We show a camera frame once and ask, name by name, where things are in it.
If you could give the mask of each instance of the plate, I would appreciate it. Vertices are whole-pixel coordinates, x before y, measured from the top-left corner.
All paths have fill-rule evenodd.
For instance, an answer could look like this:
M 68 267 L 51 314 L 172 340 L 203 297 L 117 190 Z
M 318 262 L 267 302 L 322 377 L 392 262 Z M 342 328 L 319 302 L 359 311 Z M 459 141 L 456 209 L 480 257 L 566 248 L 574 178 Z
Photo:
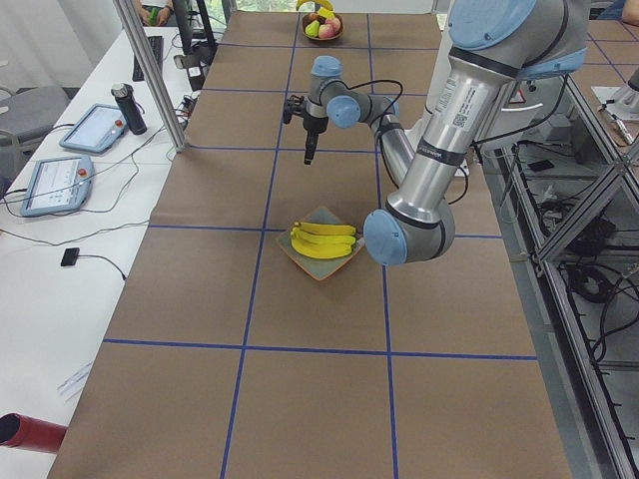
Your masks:
M 327 207 L 319 207 L 301 219 L 303 222 L 322 225 L 343 225 L 344 222 Z M 335 259 L 315 259 L 299 254 L 291 246 L 291 229 L 278 236 L 278 245 L 301 269 L 317 281 L 322 281 L 347 264 L 363 248 L 363 238 L 358 238 L 348 256 Z

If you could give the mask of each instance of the white wall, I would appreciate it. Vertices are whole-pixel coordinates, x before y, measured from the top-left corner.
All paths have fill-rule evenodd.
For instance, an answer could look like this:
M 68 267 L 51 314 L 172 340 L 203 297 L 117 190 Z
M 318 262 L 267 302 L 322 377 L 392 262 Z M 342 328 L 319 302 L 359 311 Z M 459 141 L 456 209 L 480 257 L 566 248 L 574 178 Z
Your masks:
M 80 87 L 121 29 L 110 0 L 2 0 L 0 83 Z

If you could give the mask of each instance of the yellow banana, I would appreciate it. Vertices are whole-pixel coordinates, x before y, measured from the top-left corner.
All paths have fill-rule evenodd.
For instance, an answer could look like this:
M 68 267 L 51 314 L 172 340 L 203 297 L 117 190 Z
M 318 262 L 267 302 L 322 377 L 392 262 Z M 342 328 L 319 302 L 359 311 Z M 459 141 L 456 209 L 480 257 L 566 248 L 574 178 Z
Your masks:
M 328 10 L 324 7 L 319 7 L 318 15 L 324 18 L 335 18 L 335 14 L 332 13 L 332 9 Z
M 355 244 L 356 242 L 356 238 L 351 235 L 314 235 L 300 230 L 298 227 L 293 227 L 291 236 L 313 244 Z
M 314 259 L 335 259 L 352 253 L 349 244 L 313 244 L 295 235 L 291 236 L 291 246 L 302 256 Z
M 300 10 L 300 7 L 305 3 L 308 3 L 312 0 L 298 0 L 298 4 L 296 5 L 296 10 Z M 314 3 L 317 3 L 321 7 L 326 8 L 326 10 L 332 11 L 332 4 L 328 0 L 313 0 Z
M 351 225 L 323 225 L 319 223 L 296 222 L 294 227 L 298 227 L 303 232 L 314 235 L 349 235 L 354 236 L 355 227 Z

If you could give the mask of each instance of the barcode label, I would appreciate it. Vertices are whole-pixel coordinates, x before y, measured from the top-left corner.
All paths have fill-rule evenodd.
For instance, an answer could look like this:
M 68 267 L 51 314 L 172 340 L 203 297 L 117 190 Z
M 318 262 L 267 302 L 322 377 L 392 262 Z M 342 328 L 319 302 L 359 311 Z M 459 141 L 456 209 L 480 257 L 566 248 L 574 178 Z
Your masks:
M 446 84 L 443 87 L 443 92 L 441 92 L 441 97 L 439 97 L 439 101 L 437 102 L 437 106 L 435 107 L 435 111 L 437 113 L 443 113 L 446 108 L 448 108 L 448 103 L 450 103 L 450 99 L 455 93 L 456 88 L 457 83 L 452 78 L 446 80 Z
M 434 114 L 440 116 L 443 122 L 451 127 L 468 132 L 475 126 L 488 93 L 489 90 L 483 85 L 459 84 L 456 80 L 449 78 L 441 92 Z

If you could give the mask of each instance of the table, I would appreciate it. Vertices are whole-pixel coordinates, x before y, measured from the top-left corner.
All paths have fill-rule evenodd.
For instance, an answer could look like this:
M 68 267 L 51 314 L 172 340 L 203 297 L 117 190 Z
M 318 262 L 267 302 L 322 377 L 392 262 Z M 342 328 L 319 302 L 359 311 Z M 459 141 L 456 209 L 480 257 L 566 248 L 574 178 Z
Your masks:
M 303 165 L 281 113 L 315 56 L 400 80 L 411 125 L 440 40 L 349 14 L 324 46 L 300 18 L 234 13 L 49 477 L 569 477 L 478 166 L 441 258 L 316 282 L 278 248 L 319 205 L 361 229 L 392 188 L 361 125 Z
M 149 28 L 149 35 L 165 38 L 163 78 L 173 103 L 180 104 L 191 89 L 184 71 L 176 69 L 171 56 L 173 28 Z M 130 83 L 136 100 L 144 107 L 148 132 L 121 138 L 102 156 L 94 156 L 97 172 L 93 190 L 84 208 L 112 211 L 103 214 L 77 213 L 64 218 L 16 219 L 3 207 L 0 228 L 50 242 L 62 242 L 101 229 L 111 233 L 72 241 L 81 254 L 100 254 L 128 272 L 144 236 L 145 221 L 171 167 L 172 144 L 166 132 L 159 133 L 148 147 L 131 159 L 123 159 L 162 127 L 160 115 L 145 82 L 131 82 L 133 53 L 124 32 L 70 103 L 59 124 L 75 123 L 95 103 L 113 104 L 111 85 Z M 34 162 L 67 156 L 58 146 L 65 130 L 51 133 L 13 185 L 25 188 Z M 120 200 L 116 198 L 136 170 L 138 174 Z M 19 204 L 12 206 L 19 211 Z M 79 395 L 65 400 L 57 387 L 95 358 L 124 282 L 118 272 L 101 259 L 80 258 L 72 268 L 60 267 L 65 245 L 44 246 L 0 233 L 0 411 L 20 412 L 60 424 L 68 424 Z M 47 475 L 54 456 L 0 448 L 0 476 L 25 479 Z

